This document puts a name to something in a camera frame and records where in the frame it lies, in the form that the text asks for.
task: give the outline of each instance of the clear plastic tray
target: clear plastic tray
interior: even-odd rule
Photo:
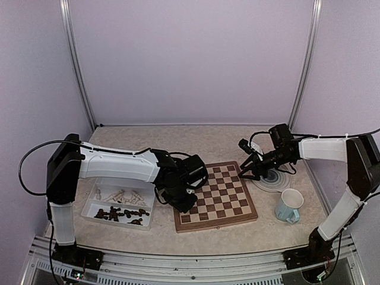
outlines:
[[[96,223],[150,230],[154,205],[154,185],[151,183],[130,179],[97,178],[83,208],[82,216],[86,220]],[[120,208],[118,213],[124,213],[124,210],[139,211],[139,209],[143,209],[149,213],[149,216],[132,215],[131,218],[128,218],[124,215],[118,217],[119,221],[95,218],[99,209],[109,213],[111,206]],[[129,224],[136,219],[142,219],[141,225]]]

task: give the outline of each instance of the mug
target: mug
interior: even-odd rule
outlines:
[[[287,221],[291,224],[295,224],[299,221],[298,209],[303,205],[302,194],[292,188],[285,189],[281,194],[275,208],[275,216],[280,221]]]

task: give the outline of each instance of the lavender backdrop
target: lavender backdrop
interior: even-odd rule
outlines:
[[[313,63],[295,131],[358,134],[380,127],[380,2],[324,0]],[[374,136],[380,145],[380,134]],[[332,206],[347,180],[344,164],[312,162]],[[352,225],[369,284],[380,272],[380,200]]]
[[[312,8],[313,0],[71,1],[97,122],[287,121]]]
[[[71,68],[57,0],[0,2],[0,276],[19,284],[35,234],[42,234],[46,201],[18,183],[18,162],[46,140],[90,128]],[[32,155],[24,166],[30,189],[45,191],[46,163],[55,147]]]

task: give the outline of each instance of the wooden chessboard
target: wooden chessboard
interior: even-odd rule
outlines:
[[[198,201],[187,213],[174,209],[178,233],[248,223],[258,218],[236,161],[207,164],[208,182],[195,190]]]

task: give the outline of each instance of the white chess piece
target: white chess piece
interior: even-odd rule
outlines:
[[[96,189],[95,199],[96,200],[101,200],[102,199],[102,195],[101,195],[101,192],[100,192],[99,188]]]

